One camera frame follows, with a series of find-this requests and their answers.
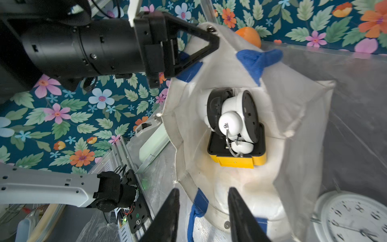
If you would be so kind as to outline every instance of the green leaf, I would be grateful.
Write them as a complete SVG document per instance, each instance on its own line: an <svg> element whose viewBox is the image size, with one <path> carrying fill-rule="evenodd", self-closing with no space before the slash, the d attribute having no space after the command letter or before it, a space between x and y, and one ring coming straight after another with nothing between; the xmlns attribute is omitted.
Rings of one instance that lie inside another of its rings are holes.
<svg viewBox="0 0 387 242"><path fill-rule="evenodd" d="M63 153L63 154L69 154L69 155L72 155L72 154L74 154L74 151L72 151L72 150L64 150L64 151L62 151L62 153Z"/></svg>
<svg viewBox="0 0 387 242"><path fill-rule="evenodd" d="M82 123L86 120L88 120L93 114L92 113L86 113L86 112L79 112L79 113L72 113L70 120L74 123Z"/></svg>
<svg viewBox="0 0 387 242"><path fill-rule="evenodd" d="M272 33L269 30L267 30L266 27L263 27L263 26L256 26L255 30L258 32L259 37L261 38L265 38L268 35L272 35Z"/></svg>
<svg viewBox="0 0 387 242"><path fill-rule="evenodd" d="M127 118L130 118L130 117L135 117L136 115L134 113L131 113L131 112L126 112L126 113L123 113L125 115L125 117Z"/></svg>
<svg viewBox="0 0 387 242"><path fill-rule="evenodd" d="M62 121L60 124L54 123L51 130L52 134L55 135L55 139L59 139L70 130L70 124L66 121Z"/></svg>
<svg viewBox="0 0 387 242"><path fill-rule="evenodd" d="M127 124L121 124L120 126L118 126L116 128L116 130L114 131L114 133L116 135L124 135L126 133L126 131L128 130L128 126L129 126L130 123L127 123Z"/></svg>
<svg viewBox="0 0 387 242"><path fill-rule="evenodd" d="M148 108L149 104L147 101L141 101L138 105L137 105L137 115L144 112L147 108Z"/></svg>
<svg viewBox="0 0 387 242"><path fill-rule="evenodd" d="M82 167L73 166L71 168L71 174L87 174L87 171Z"/></svg>
<svg viewBox="0 0 387 242"><path fill-rule="evenodd" d="M250 0L239 0L242 6L244 6L247 9L250 9Z"/></svg>
<svg viewBox="0 0 387 242"><path fill-rule="evenodd" d="M22 159L19 159L15 166L23 166L24 168L31 168L33 166L36 166L43 157L43 152L39 154L31 154L29 156L25 156Z"/></svg>
<svg viewBox="0 0 387 242"><path fill-rule="evenodd" d="M93 135L97 136L100 139L110 139L112 136L110 130L101 130Z"/></svg>
<svg viewBox="0 0 387 242"><path fill-rule="evenodd" d="M266 4L271 3L271 1L272 1L272 0L264 0L264 1L262 2L262 6L265 6Z"/></svg>
<svg viewBox="0 0 387 242"><path fill-rule="evenodd" d="M236 17L236 26L238 29L246 27L246 24L238 17Z"/></svg>
<svg viewBox="0 0 387 242"><path fill-rule="evenodd" d="M223 13L223 6L220 5L219 3L214 3L213 4L215 10L221 15Z"/></svg>
<svg viewBox="0 0 387 242"><path fill-rule="evenodd" d="M294 7L298 8L299 4L297 0L290 0L289 3L293 5Z"/></svg>
<svg viewBox="0 0 387 242"><path fill-rule="evenodd" d="M51 134L51 132L36 131L36 132L30 133L29 136L31 136L31 138L33 138L33 139L41 139L44 136L47 136L47 135L50 135L50 134Z"/></svg>
<svg viewBox="0 0 387 242"><path fill-rule="evenodd" d="M177 48L179 51L183 51L185 48L185 43L181 38L177 38Z"/></svg>
<svg viewBox="0 0 387 242"><path fill-rule="evenodd" d="M364 14L366 11L375 11L375 4L381 0L355 0L352 2L359 14Z"/></svg>
<svg viewBox="0 0 387 242"><path fill-rule="evenodd" d="M199 21L199 24L202 24L202 23L206 22L206 19L205 19L204 15L201 12L198 13L197 20Z"/></svg>
<svg viewBox="0 0 387 242"><path fill-rule="evenodd" d="M268 18L273 17L274 15L279 14L279 11L281 10L281 4L277 4L274 7L271 8L271 12L269 13Z"/></svg>
<svg viewBox="0 0 387 242"><path fill-rule="evenodd" d="M303 0L300 2L300 6L297 8L297 18L307 21L313 16L313 1Z"/></svg>
<svg viewBox="0 0 387 242"><path fill-rule="evenodd" d="M121 120L121 113L119 111L115 111L114 117L117 119L117 122L119 122Z"/></svg>
<svg viewBox="0 0 387 242"><path fill-rule="evenodd" d="M313 16L312 21L310 21L310 27L316 31L324 29L332 17L330 14L332 9L333 5L325 8L324 10L318 11L317 14Z"/></svg>
<svg viewBox="0 0 387 242"><path fill-rule="evenodd" d="M60 103L62 108L70 108L71 111L77 111L87 104L87 101L81 101L80 99L65 99Z"/></svg>
<svg viewBox="0 0 387 242"><path fill-rule="evenodd" d="M152 89L149 89L149 93L151 94L151 96L158 96L159 95L159 89L158 88L152 88Z"/></svg>
<svg viewBox="0 0 387 242"><path fill-rule="evenodd" d="M113 98L114 101L120 101L124 97L125 97L124 95L117 95L117 94L111 96L111 98Z"/></svg>
<svg viewBox="0 0 387 242"><path fill-rule="evenodd" d="M351 29L351 31L346 33L346 35L343 37L343 42L342 42L341 46L344 47L344 46L349 45L349 44L351 44L351 45L355 44L355 43L359 42L360 40L364 39L365 35L366 35L366 33L361 33L359 31L359 28L353 28L353 29Z"/></svg>
<svg viewBox="0 0 387 242"><path fill-rule="evenodd" d="M37 141L36 144L38 145L39 149L43 149L47 152L51 152L50 144L42 141Z"/></svg>
<svg viewBox="0 0 387 242"><path fill-rule="evenodd" d="M159 107L160 107L160 104L159 104L159 103L154 103L154 104L152 105L152 113L154 113L154 111L156 111Z"/></svg>
<svg viewBox="0 0 387 242"><path fill-rule="evenodd" d="M100 141L98 143L93 144L92 146L97 148L97 149L110 149L111 144L108 141L103 140L103 141Z"/></svg>
<svg viewBox="0 0 387 242"><path fill-rule="evenodd" d="M123 83L123 78L116 78L116 75L113 76L113 80L114 80L114 83L117 85L118 88Z"/></svg>
<svg viewBox="0 0 387 242"><path fill-rule="evenodd" d="M289 23L293 23L293 19L290 16L290 12L286 9L281 9L282 19L288 21Z"/></svg>
<svg viewBox="0 0 387 242"><path fill-rule="evenodd" d="M28 131L33 129L35 126L23 126L23 125L15 125L13 127L10 127L10 129L13 129L15 133L19 133L20 131Z"/></svg>
<svg viewBox="0 0 387 242"><path fill-rule="evenodd" d="M305 37L309 36L309 31L305 27L304 28L297 27L296 29L292 29L285 36L291 38L291 40L303 42L303 41L306 41Z"/></svg>
<svg viewBox="0 0 387 242"><path fill-rule="evenodd" d="M21 108L17 111L9 111L5 117L9 120L18 120L22 119L23 115L28 111L28 108Z"/></svg>
<svg viewBox="0 0 387 242"><path fill-rule="evenodd" d="M235 6L236 6L235 0L227 0L225 8L230 9L231 12L233 12L235 10Z"/></svg>
<svg viewBox="0 0 387 242"><path fill-rule="evenodd" d="M139 96L137 95L137 93L133 90L128 90L128 89L124 89L124 92L125 92L125 96L131 101L131 102L134 102L136 101Z"/></svg>
<svg viewBox="0 0 387 242"><path fill-rule="evenodd" d="M378 40L379 40L379 43L382 47L387 48L387 34L381 33L379 35Z"/></svg>
<svg viewBox="0 0 387 242"><path fill-rule="evenodd" d="M22 92L22 93L16 93L13 97L10 98L11 101L14 101L16 105L20 106L23 105L24 107L34 109L34 105L32 102L34 99L32 98L31 93Z"/></svg>
<svg viewBox="0 0 387 242"><path fill-rule="evenodd" d="M106 153L106 151L104 151L104 150L96 150L96 151L94 151L94 157L101 157L101 156L103 156L104 154Z"/></svg>
<svg viewBox="0 0 387 242"><path fill-rule="evenodd" d="M114 109L116 110L123 110L125 108L127 108L129 105L127 104L118 104Z"/></svg>
<svg viewBox="0 0 387 242"><path fill-rule="evenodd" d="M273 34L277 33L281 29L281 18L274 23Z"/></svg>
<svg viewBox="0 0 387 242"><path fill-rule="evenodd" d="M11 137L11 144L14 144L18 150L24 149L24 142L21 138L15 138L14 136Z"/></svg>
<svg viewBox="0 0 387 242"><path fill-rule="evenodd" d="M3 163L6 163L9 160L11 153L8 153L7 147L4 145L0 148L0 160Z"/></svg>
<svg viewBox="0 0 387 242"><path fill-rule="evenodd" d="M128 83L129 83L132 87L134 87L134 89L137 88L137 83L138 83L138 82L139 82L139 81L137 80L136 74L134 74L134 73L133 73L132 77L131 77L130 79L128 79Z"/></svg>
<svg viewBox="0 0 387 242"><path fill-rule="evenodd" d="M253 17L255 20L260 20L264 17L264 10L258 0L255 0L253 5Z"/></svg>
<svg viewBox="0 0 387 242"><path fill-rule="evenodd" d="M102 86L105 86L110 80L110 76L98 76L98 80L102 83Z"/></svg>
<svg viewBox="0 0 387 242"><path fill-rule="evenodd" d="M36 108L26 117L27 122L24 125L41 124L44 122L48 114L44 112L44 108Z"/></svg>
<svg viewBox="0 0 387 242"><path fill-rule="evenodd" d="M77 131L81 134L90 134L91 132L96 131L98 128L94 127L91 124L80 124L77 126Z"/></svg>
<svg viewBox="0 0 387 242"><path fill-rule="evenodd" d="M84 149L87 149L87 143L86 141L83 140L83 137L81 137L77 142L75 142L74 150L78 151L78 150L84 150Z"/></svg>
<svg viewBox="0 0 387 242"><path fill-rule="evenodd" d="M254 18L251 15L251 13L247 12L246 10L243 9L243 18L245 20L245 23L247 27L253 27L254 26Z"/></svg>
<svg viewBox="0 0 387 242"><path fill-rule="evenodd" d="M337 42L342 39L345 34L345 31L349 29L347 26L351 21L352 17L346 17L341 19L339 22L335 21L331 26L326 30L327 35L325 36L325 41L328 43Z"/></svg>
<svg viewBox="0 0 387 242"><path fill-rule="evenodd" d="M51 162L48 166L62 166L67 165L71 162L70 155L67 154L65 156L60 156L58 158L55 158L53 162Z"/></svg>
<svg viewBox="0 0 387 242"><path fill-rule="evenodd" d="M104 128L104 129L111 129L111 127L113 127L113 121L111 121L110 119L107 119L107 118L104 118L104 119L101 119L101 118L98 118L96 119L96 121L98 122L98 124Z"/></svg>

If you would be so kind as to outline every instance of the pink flower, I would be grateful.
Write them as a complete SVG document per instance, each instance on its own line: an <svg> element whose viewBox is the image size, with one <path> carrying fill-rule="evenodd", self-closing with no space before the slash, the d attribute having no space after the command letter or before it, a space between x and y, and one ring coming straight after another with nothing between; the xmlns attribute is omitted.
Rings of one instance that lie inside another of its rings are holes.
<svg viewBox="0 0 387 242"><path fill-rule="evenodd" d="M326 33L319 34L317 31L312 32L312 36L307 36L305 39L310 41L307 43L307 46L320 47L320 45L326 45L327 42L323 40L325 38Z"/></svg>
<svg viewBox="0 0 387 242"><path fill-rule="evenodd" d="M167 84L167 87L169 87L169 85L171 84L171 80L167 80L165 83ZM164 89L161 91L161 94L164 95L164 96L167 96L167 94L168 94L168 88L164 88Z"/></svg>
<svg viewBox="0 0 387 242"><path fill-rule="evenodd" d="M43 98L47 96L47 89L54 95L62 95L60 88L54 85L60 86L60 83L57 80L51 79L47 75L43 74L39 81L34 85L35 88L38 87L35 90L35 95L38 98Z"/></svg>
<svg viewBox="0 0 387 242"><path fill-rule="evenodd" d="M145 7L144 7L144 12L150 12L150 13L153 13L153 12L154 12L154 5L151 4L149 7L145 6Z"/></svg>
<svg viewBox="0 0 387 242"><path fill-rule="evenodd" d="M160 93L159 96L156 96L156 103L163 103L163 102L165 102L165 98L166 98L166 97L167 97L167 96L165 96L165 95L163 95L163 94Z"/></svg>
<svg viewBox="0 0 387 242"><path fill-rule="evenodd" d="M62 108L62 110L61 110L60 105L57 103L52 105L52 107L53 107L53 109L45 108L43 110L45 113L49 114L48 116L45 117L46 122L53 120L55 118L55 123L61 124L63 121L63 118L70 119L70 115L65 114L65 113L68 113L70 111L70 108Z"/></svg>
<svg viewBox="0 0 387 242"><path fill-rule="evenodd" d="M117 135L117 136L112 135L112 136L111 136L111 140L109 140L109 143L115 144L115 143L120 139L120 137L121 137L120 134Z"/></svg>
<svg viewBox="0 0 387 242"><path fill-rule="evenodd" d="M378 49L378 41L376 39L365 38L355 45L355 52L372 54Z"/></svg>

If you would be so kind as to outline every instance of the light blue flower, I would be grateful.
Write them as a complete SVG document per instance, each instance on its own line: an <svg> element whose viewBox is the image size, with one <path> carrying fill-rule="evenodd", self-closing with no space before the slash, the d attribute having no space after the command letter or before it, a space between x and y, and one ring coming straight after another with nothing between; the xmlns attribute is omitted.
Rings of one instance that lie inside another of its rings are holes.
<svg viewBox="0 0 387 242"><path fill-rule="evenodd" d="M278 4L282 4L282 8L284 9L285 6L290 6L290 3L288 3L290 0L281 0L278 2Z"/></svg>
<svg viewBox="0 0 387 242"><path fill-rule="evenodd" d="M53 157L58 158L59 154L60 154L59 151L57 151L55 153L54 152L50 152L50 155L51 155L50 158L53 158Z"/></svg>
<svg viewBox="0 0 387 242"><path fill-rule="evenodd" d="M73 142L75 143L75 137L69 136L68 139L65 140L65 142L68 142L68 144L72 144Z"/></svg>
<svg viewBox="0 0 387 242"><path fill-rule="evenodd" d="M92 113L94 113L94 111L97 110L96 107L97 107L97 105L93 105L93 106L89 105L88 111L91 111Z"/></svg>
<svg viewBox="0 0 387 242"><path fill-rule="evenodd" d="M116 106L113 106L111 107L110 105L108 105L108 108L106 109L106 112L107 113L113 113L113 111L115 112L116 110L114 109Z"/></svg>
<svg viewBox="0 0 387 242"><path fill-rule="evenodd" d="M273 25L273 23L271 22L271 19L266 19L266 24L270 27L270 25Z"/></svg>
<svg viewBox="0 0 387 242"><path fill-rule="evenodd" d="M73 98L73 95L75 95L75 92L71 92L71 91L66 90L66 89L63 89L62 91L63 91L64 93L67 93L67 94L65 95L65 98L67 98L67 97Z"/></svg>
<svg viewBox="0 0 387 242"><path fill-rule="evenodd" d="M47 100L49 100L51 103L57 102L58 101L58 96L54 96L50 94L50 97L46 97Z"/></svg>
<svg viewBox="0 0 387 242"><path fill-rule="evenodd" d="M156 99L154 99L154 98L150 98L150 99L148 100L148 102L149 102L150 104L152 104L152 103L155 102L155 100L156 100Z"/></svg>
<svg viewBox="0 0 387 242"><path fill-rule="evenodd" d="M173 3L171 3L171 1L168 1L167 8L169 8L170 10L174 8Z"/></svg>
<svg viewBox="0 0 387 242"><path fill-rule="evenodd" d="M194 3L189 3L188 4L188 11L192 11L194 9Z"/></svg>
<svg viewBox="0 0 387 242"><path fill-rule="evenodd" d="M24 133L24 131L21 130L19 133L20 133L20 134L15 135L15 138L21 138L21 140L22 140L23 142L26 141L26 138L28 138L28 139L31 138L31 136L29 136L29 134L31 133L30 131Z"/></svg>

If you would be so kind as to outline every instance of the blue fabric strap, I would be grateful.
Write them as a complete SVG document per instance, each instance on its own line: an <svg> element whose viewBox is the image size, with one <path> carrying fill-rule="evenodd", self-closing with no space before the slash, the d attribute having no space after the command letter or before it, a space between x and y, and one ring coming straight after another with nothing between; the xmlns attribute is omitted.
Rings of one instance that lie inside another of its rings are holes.
<svg viewBox="0 0 387 242"><path fill-rule="evenodd" d="M283 57L283 53L280 50L271 50L267 52L241 50L236 53L236 57L258 86L261 86L259 79L262 76L264 68L279 62Z"/></svg>
<svg viewBox="0 0 387 242"><path fill-rule="evenodd" d="M195 223L195 218L198 217L203 217L205 213L207 212L208 208L208 199L205 197L204 193L200 188L198 189L195 200L193 201L192 209L191 209L191 214L190 214L190 219L188 222L188 229L187 229L187 238L188 242L194 242L194 223Z"/></svg>

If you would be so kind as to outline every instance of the clock numbers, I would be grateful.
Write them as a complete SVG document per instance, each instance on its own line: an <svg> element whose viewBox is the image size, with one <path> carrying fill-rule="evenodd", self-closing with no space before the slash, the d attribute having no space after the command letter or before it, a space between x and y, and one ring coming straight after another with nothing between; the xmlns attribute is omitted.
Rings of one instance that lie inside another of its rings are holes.
<svg viewBox="0 0 387 242"><path fill-rule="evenodd" d="M335 210L335 214L337 214L339 217L341 217L341 212L339 210Z"/></svg>
<svg viewBox="0 0 387 242"><path fill-rule="evenodd" d="M364 209L362 207L360 207L359 205L356 205L355 209L360 211L361 213L364 211Z"/></svg>
<svg viewBox="0 0 387 242"><path fill-rule="evenodd" d="M376 219L376 220L380 220L380 216L377 215L377 214L374 213L374 212L371 213L371 216L372 216L374 219Z"/></svg>
<svg viewBox="0 0 387 242"><path fill-rule="evenodd" d="M341 238L341 239L344 241L344 237L343 237L342 234L338 233L338 234L337 234L337 237Z"/></svg>

